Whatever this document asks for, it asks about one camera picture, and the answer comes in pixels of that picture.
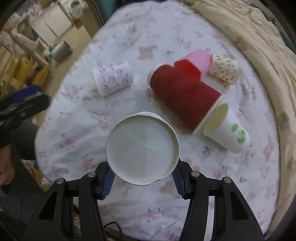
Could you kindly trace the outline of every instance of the beige fabric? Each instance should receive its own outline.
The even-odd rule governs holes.
[[[274,230],[296,193],[296,55],[262,12],[241,0],[183,0],[225,33],[256,69],[275,109],[280,142],[280,190]]]

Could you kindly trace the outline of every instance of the human hand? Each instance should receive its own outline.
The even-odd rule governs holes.
[[[11,183],[15,177],[15,168],[10,158],[10,145],[0,149],[0,186]]]

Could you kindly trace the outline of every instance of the white tablecloth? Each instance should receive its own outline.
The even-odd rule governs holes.
[[[204,137],[192,135],[147,85],[151,68],[173,63],[196,49],[234,57],[242,68],[238,82],[226,86],[207,76],[203,81],[225,94],[251,145],[232,154]],[[134,83],[101,98],[92,69],[127,61]],[[183,161],[207,177],[230,176],[248,201],[262,231],[275,211],[279,188],[279,145],[274,111],[256,72],[242,53],[201,16],[175,1],[148,1],[118,10],[95,35],[53,98],[36,138],[38,164],[50,181],[80,178],[105,161],[105,142],[122,118],[141,111],[160,115],[175,129]],[[115,178],[111,193],[99,202],[103,222],[118,222],[124,233],[143,240],[178,240],[189,201],[178,195],[172,176],[146,187]],[[210,240],[213,199],[205,240]]]

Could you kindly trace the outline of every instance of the floor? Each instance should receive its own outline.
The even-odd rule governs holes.
[[[52,59],[52,71],[42,88],[42,93],[47,94],[50,97],[53,97],[57,92],[69,69],[91,41],[91,37],[87,33],[85,27],[82,25],[78,29],[76,26],[71,27],[61,37],[61,40],[66,41],[72,47],[73,53],[61,63],[58,63]],[[46,111],[36,115],[35,123],[40,126],[43,123],[45,115]]]

